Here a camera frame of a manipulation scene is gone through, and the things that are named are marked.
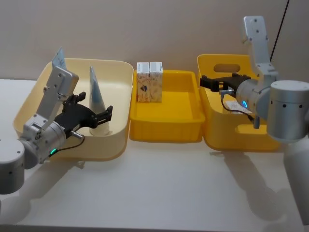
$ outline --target white table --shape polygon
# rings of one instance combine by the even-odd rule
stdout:
[[[16,138],[12,121],[34,83],[0,80],[0,137]],[[302,231],[282,153],[219,152],[204,142],[128,141],[109,162],[47,162],[27,170],[23,187],[0,200],[2,224]]]

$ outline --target blue indicator light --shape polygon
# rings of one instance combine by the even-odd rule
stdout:
[[[242,101],[242,105],[243,105],[243,107],[245,107],[245,108],[247,108],[247,107],[248,107],[248,105],[247,105],[246,101]]]

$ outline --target handle hole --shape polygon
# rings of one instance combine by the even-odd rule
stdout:
[[[213,70],[216,73],[237,73],[240,71],[240,66],[238,64],[216,64]]]

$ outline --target cream plastic bin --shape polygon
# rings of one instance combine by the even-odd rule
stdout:
[[[94,136],[89,128],[78,130],[85,135],[84,143],[73,149],[60,151],[53,159],[74,160],[111,160],[124,151],[129,126],[129,110],[132,94],[133,67],[122,61],[96,59],[66,59],[67,69],[79,76],[74,94],[86,92],[86,99],[80,102],[89,107],[89,68],[92,65],[96,71],[98,84],[106,107],[112,105],[112,120],[109,122],[111,133],[106,136]],[[14,128],[21,135],[24,123],[36,112],[43,96],[43,88],[51,73],[52,64],[47,64],[28,95],[16,118]],[[80,141],[74,137],[67,139],[63,147],[73,146]]]

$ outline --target yellow plastic basket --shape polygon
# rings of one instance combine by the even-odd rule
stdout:
[[[136,71],[130,111],[130,139],[148,142],[199,142],[205,120],[196,77],[188,71],[163,71],[162,102],[137,102]]]
[[[237,72],[257,79],[246,55],[204,54],[197,57],[197,63],[199,78],[206,75],[213,79]],[[208,146],[217,150],[245,151],[271,151],[279,147],[279,143],[267,135],[264,121],[260,129],[254,129],[245,115],[232,114],[223,109],[219,93],[203,87],[199,92],[206,117],[202,130]],[[235,98],[226,95],[224,101],[235,101]]]

